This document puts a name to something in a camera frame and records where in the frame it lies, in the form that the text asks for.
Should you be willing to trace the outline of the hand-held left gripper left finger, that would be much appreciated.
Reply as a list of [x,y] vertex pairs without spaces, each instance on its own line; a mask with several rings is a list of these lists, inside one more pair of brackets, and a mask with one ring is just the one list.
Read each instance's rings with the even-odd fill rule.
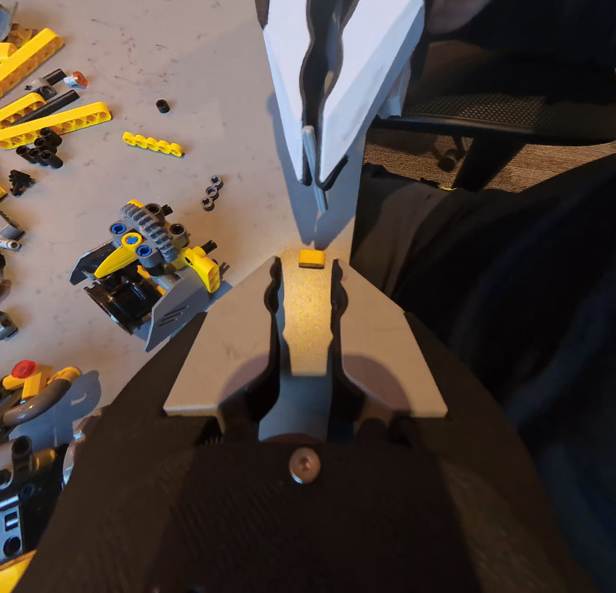
[[273,256],[210,307],[165,402],[168,416],[263,418],[273,408],[281,281]]

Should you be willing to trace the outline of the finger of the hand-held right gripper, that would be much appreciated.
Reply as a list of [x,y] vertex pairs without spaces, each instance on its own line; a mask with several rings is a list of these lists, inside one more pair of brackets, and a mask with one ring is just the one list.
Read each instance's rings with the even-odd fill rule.
[[326,190],[421,38],[424,0],[352,0],[336,35],[340,63],[319,107],[316,184]]
[[312,183],[303,142],[305,105],[301,82],[311,44],[308,6],[309,0],[267,0],[263,28],[283,136],[295,177],[304,185]]

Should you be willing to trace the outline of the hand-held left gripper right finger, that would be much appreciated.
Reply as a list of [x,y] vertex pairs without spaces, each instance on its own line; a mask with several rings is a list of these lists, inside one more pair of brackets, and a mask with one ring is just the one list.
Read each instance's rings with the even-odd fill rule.
[[331,412],[444,418],[447,405],[404,311],[343,260],[334,260],[331,277]]

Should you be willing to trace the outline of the yellow brick wheel subassembly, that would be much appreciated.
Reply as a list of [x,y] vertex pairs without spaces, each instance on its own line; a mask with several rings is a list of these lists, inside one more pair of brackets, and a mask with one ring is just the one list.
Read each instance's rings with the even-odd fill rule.
[[215,241],[192,245],[187,228],[170,222],[167,204],[130,200],[108,227],[110,239],[83,254],[69,281],[150,352],[206,310],[219,290]]

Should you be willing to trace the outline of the thin grey axle rod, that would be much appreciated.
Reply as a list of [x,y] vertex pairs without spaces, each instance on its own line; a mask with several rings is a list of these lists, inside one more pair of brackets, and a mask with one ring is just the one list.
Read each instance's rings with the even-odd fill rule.
[[323,214],[328,210],[326,192],[317,185],[317,142],[316,134],[313,126],[306,125],[302,129],[302,140],[304,147],[305,160],[311,175],[312,187],[317,203],[319,214]]

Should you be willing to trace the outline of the yellow holed beam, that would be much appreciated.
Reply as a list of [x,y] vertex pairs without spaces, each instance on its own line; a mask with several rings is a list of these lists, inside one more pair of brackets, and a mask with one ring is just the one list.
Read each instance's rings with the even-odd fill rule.
[[144,137],[140,134],[132,134],[130,132],[124,132],[122,140],[128,146],[137,147],[142,150],[150,150],[153,152],[160,152],[165,155],[171,155],[177,158],[182,158],[184,155],[184,149],[177,143],[166,142],[165,140],[158,140],[153,137]]

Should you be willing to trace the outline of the yellow brick vehicle model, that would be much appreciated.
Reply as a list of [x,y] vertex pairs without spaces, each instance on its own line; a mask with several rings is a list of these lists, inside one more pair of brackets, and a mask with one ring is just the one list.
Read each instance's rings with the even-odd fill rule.
[[101,395],[97,369],[22,359],[1,374],[1,570],[34,552],[65,488],[76,422]]

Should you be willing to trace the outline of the spread of yellow beams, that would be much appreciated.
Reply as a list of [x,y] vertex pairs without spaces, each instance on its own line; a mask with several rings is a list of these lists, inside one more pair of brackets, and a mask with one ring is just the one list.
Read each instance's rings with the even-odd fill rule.
[[[5,96],[18,83],[36,71],[48,58],[64,46],[63,39],[49,28],[11,53],[1,62],[1,96]],[[103,102],[82,105],[67,110],[76,97],[60,101],[60,107],[47,106],[51,101],[39,94],[27,94],[1,109],[1,148],[17,149],[33,143],[44,127],[59,135],[78,131],[112,119],[112,113]]]

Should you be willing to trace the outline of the person's right hand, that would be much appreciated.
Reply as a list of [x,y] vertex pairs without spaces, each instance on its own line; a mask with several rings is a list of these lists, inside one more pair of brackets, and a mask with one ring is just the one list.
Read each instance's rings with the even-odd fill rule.
[[444,35],[464,27],[492,0],[433,0],[426,18],[431,35]]

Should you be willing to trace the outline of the person's dark clothing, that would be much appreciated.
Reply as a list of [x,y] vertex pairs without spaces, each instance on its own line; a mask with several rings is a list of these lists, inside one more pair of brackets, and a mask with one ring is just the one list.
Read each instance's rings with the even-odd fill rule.
[[350,265],[501,405],[574,559],[615,592],[615,153],[519,193],[365,165]]

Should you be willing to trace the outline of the black connector cluster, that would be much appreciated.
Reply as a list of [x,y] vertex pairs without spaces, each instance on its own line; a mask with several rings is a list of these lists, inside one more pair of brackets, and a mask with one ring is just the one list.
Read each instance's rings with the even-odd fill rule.
[[[41,135],[35,138],[31,145],[22,145],[15,149],[15,153],[29,165],[58,170],[64,166],[63,159],[57,154],[61,144],[61,136],[50,127],[44,127]],[[9,183],[9,193],[18,198],[31,189],[36,180],[28,173],[12,169],[9,173]]]

